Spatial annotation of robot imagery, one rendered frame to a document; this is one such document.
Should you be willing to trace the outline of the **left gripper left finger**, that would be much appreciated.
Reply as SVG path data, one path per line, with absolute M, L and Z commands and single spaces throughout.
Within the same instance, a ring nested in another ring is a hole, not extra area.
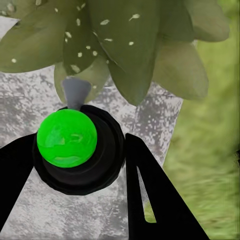
M 29 134 L 0 148 L 0 232 L 34 168 L 35 135 Z

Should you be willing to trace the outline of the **insectifuge atomizer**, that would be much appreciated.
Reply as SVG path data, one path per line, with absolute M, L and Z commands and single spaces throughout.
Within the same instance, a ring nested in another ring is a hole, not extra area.
M 126 160 L 126 138 L 108 111 L 84 104 L 93 89 L 89 81 L 72 76 L 60 83 L 67 108 L 40 124 L 33 164 L 50 188 L 86 196 L 117 181 Z

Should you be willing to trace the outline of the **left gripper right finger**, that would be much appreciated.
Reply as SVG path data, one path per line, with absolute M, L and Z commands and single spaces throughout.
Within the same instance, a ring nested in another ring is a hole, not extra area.
M 125 134 L 129 240 L 210 240 L 145 142 Z M 139 168 L 155 221 L 147 221 Z

